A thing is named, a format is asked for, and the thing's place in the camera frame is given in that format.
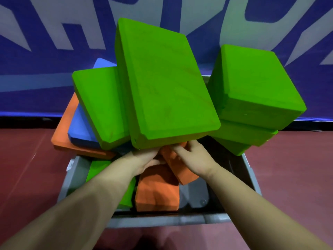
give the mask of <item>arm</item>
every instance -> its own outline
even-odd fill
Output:
[[[189,169],[214,190],[250,249],[331,249],[314,234],[219,166],[196,140],[173,146]]]
[[[160,164],[153,160],[158,150],[130,152],[117,159],[7,240],[0,250],[92,249],[131,179],[148,166]]]

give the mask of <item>blue block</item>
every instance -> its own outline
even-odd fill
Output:
[[[107,61],[102,58],[98,58],[95,62],[94,68],[105,68],[105,67],[115,67],[116,64]],[[73,145],[90,147],[100,149],[100,145],[97,141],[97,138],[90,127],[88,119],[83,111],[82,106],[79,104],[71,125],[68,129],[68,137]],[[112,149],[112,151],[120,153],[121,155],[127,154],[129,151],[132,151],[134,147],[132,146],[131,141],[126,142],[118,147]]]

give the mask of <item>hand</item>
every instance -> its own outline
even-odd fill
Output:
[[[189,141],[187,145],[189,151],[180,145],[171,145],[170,147],[193,173],[205,179],[218,164],[206,151],[205,147],[196,140]]]
[[[161,155],[157,155],[160,147],[141,149],[129,152],[121,159],[128,160],[127,164],[133,167],[134,176],[142,174],[148,167],[165,164],[165,160]]]

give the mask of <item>person's left arm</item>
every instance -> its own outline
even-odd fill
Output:
[[[131,179],[160,164],[159,149],[130,152],[7,240],[0,250],[92,249]]]

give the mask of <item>person's right hand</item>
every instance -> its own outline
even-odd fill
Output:
[[[206,151],[205,147],[196,140],[191,140],[187,143],[186,148],[188,150],[180,145],[171,145],[170,147],[193,173],[204,179],[219,166]]]

